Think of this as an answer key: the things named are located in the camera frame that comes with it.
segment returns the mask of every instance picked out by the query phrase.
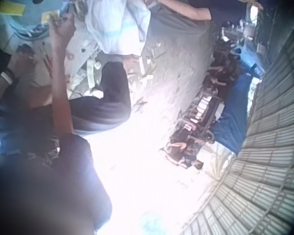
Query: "person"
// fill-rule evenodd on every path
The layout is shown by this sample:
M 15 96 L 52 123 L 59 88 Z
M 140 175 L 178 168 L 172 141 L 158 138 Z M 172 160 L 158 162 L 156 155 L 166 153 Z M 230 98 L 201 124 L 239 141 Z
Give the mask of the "person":
M 152 2 L 154 1 L 145 0 L 146 5 L 151 5 Z M 247 2 L 263 9 L 255 0 L 158 0 L 158 2 L 161 4 L 150 8 L 150 30 L 153 35 L 175 37 L 201 36 L 207 28 L 204 21 L 213 21 L 223 26 L 228 26 L 229 22 L 239 24 L 239 20 L 246 16 Z
M 74 134 L 64 74 L 66 47 L 75 31 L 74 16 L 66 15 L 60 24 L 51 17 L 49 31 L 53 67 L 52 120 L 60 150 L 48 159 L 29 152 L 28 145 L 44 144 L 43 141 L 36 143 L 39 139 L 31 140 L 31 137 L 45 133 L 27 136 L 23 140 L 27 142 L 25 152 L 8 154 L 4 150 L 9 148 L 10 137 L 6 134 L 6 138 L 1 139 L 4 155 L 0 156 L 0 234 L 94 234 L 112 213 L 109 195 L 94 169 L 90 145 Z M 1 127 L 7 125 L 7 128 L 16 129 L 12 135 L 16 139 L 13 144 L 22 143 L 21 136 L 30 134 L 28 127 L 35 132 L 35 126 L 40 125 L 39 117 L 20 105 L 21 101 L 12 93 L 7 93 L 13 91 L 16 78 L 34 66 L 32 56 L 30 47 L 21 46 L 0 77 L 0 98 L 8 98 L 5 101 L 10 105 L 0 112 L 12 116 L 8 120 L 0 118 L 0 122 L 3 122 Z M 108 66 L 108 70 L 113 68 L 120 71 L 119 64 Z
M 8 68 L 16 57 L 20 55 L 12 56 Z M 86 136 L 110 130 L 129 119 L 131 101 L 124 60 L 127 57 L 115 55 L 108 58 L 109 62 L 103 66 L 100 82 L 104 93 L 102 99 L 84 96 L 69 101 L 75 134 Z M 23 68 L 14 65 L 22 73 L 15 74 L 12 85 L 6 85 L 4 78 L 0 79 L 0 154 L 21 152 L 52 159 L 58 154 L 56 150 L 59 147 L 52 121 L 52 106 L 46 106 L 52 90 L 50 86 L 41 88 L 41 92 L 36 88 L 28 91 L 33 95 L 27 100 L 18 98 L 15 95 L 18 77 L 30 72 L 28 64 L 22 65 Z

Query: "hand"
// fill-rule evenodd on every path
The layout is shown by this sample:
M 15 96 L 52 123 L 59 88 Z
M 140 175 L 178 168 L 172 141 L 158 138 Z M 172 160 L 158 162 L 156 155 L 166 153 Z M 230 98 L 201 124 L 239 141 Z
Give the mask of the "hand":
M 60 50 L 60 52 L 65 55 L 65 50 L 76 30 L 74 15 L 66 14 L 57 22 L 54 17 L 50 15 L 48 23 L 52 49 L 57 52 Z
M 123 67 L 126 73 L 129 73 L 130 69 L 132 69 L 138 62 L 139 57 L 135 55 L 125 55 L 123 56 Z
M 33 56 L 34 51 L 32 48 L 23 44 L 11 56 L 7 68 L 14 73 L 15 78 L 19 78 L 35 66 Z

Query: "corrugated metal roof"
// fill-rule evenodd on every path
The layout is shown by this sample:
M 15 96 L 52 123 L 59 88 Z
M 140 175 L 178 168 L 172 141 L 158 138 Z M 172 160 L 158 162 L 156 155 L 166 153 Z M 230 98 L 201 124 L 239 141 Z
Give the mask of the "corrugated metal roof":
M 243 148 L 183 231 L 286 234 L 294 224 L 294 31 L 259 85 Z

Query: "paper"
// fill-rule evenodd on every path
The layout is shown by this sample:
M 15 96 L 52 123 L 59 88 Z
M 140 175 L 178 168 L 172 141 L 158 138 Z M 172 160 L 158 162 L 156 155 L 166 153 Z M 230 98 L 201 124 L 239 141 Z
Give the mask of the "paper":
M 26 5 L 10 1 L 0 2 L 0 13 L 11 16 L 22 16 Z
M 48 22 L 48 16 L 52 15 L 54 17 L 54 19 L 58 19 L 60 16 L 60 10 L 55 10 L 55 11 L 47 11 L 44 12 L 43 15 L 41 16 L 41 23 L 47 23 Z

